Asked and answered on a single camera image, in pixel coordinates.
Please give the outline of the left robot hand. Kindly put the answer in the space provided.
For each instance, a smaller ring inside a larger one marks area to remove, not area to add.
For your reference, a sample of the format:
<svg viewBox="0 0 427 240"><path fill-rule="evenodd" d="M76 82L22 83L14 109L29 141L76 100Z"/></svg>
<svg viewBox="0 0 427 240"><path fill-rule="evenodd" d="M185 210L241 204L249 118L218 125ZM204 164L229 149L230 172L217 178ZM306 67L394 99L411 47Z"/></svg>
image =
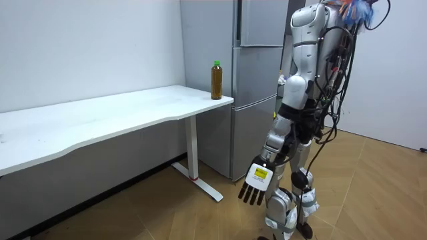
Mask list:
<svg viewBox="0 0 427 240"><path fill-rule="evenodd" d="M252 163L238 198L250 205L261 205L273 175L273 169L268 168L266 163Z"/></svg>

